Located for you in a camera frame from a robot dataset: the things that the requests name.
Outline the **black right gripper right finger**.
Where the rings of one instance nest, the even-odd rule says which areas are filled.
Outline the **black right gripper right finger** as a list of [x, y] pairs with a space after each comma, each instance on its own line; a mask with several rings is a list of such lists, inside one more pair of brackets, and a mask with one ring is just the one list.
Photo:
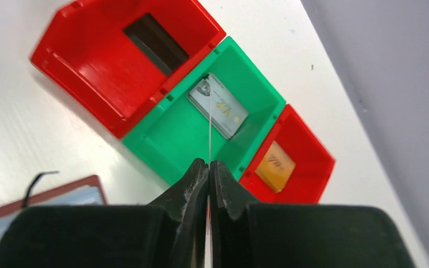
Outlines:
[[381, 209], [263, 203], [221, 161], [209, 183], [213, 267], [414, 266]]

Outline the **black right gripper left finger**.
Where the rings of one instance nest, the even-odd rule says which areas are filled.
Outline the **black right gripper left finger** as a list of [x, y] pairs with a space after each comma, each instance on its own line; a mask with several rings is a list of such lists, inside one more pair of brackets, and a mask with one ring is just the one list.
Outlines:
[[0, 240], [0, 267], [203, 267], [208, 165], [145, 205], [29, 205]]

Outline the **gold card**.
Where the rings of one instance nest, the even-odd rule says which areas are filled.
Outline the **gold card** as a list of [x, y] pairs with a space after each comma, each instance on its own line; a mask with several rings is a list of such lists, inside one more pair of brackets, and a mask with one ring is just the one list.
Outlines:
[[275, 193], [281, 192], [293, 170], [296, 163], [283, 150], [283, 148], [274, 141], [255, 170], [255, 174]]

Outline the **red plastic bin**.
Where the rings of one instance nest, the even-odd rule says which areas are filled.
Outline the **red plastic bin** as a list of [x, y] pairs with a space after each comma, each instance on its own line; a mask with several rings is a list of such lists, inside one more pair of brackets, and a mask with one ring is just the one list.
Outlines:
[[335, 159], [287, 104], [240, 179], [263, 202], [318, 203]]
[[[146, 13], [189, 55], [170, 76], [123, 32]], [[122, 138], [225, 36], [198, 1], [73, 1], [55, 13], [30, 60]]]

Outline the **green plastic bin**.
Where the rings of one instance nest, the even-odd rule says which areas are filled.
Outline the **green plastic bin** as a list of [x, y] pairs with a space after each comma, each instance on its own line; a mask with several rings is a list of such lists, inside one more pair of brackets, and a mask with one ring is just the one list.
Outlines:
[[168, 184], [176, 183], [194, 159], [208, 161], [208, 119], [187, 93], [213, 73], [249, 115], [234, 137], [212, 125], [211, 161], [223, 161], [240, 179], [280, 116], [286, 101], [231, 37], [226, 37], [122, 140]]

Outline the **white card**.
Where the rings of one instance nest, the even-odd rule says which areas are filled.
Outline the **white card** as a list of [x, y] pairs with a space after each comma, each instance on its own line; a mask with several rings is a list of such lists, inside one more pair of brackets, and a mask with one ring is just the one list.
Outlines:
[[213, 73], [202, 77], [187, 93], [187, 98], [226, 139], [234, 137], [249, 115]]

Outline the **thin card edge-on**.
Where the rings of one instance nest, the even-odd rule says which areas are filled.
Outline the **thin card edge-on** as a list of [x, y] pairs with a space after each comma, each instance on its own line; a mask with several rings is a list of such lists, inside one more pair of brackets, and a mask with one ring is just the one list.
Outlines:
[[212, 87], [209, 82], [209, 79], [207, 79], [207, 82], [209, 84], [209, 102], [208, 102], [208, 168], [210, 168], [211, 164], [211, 157], [212, 157]]

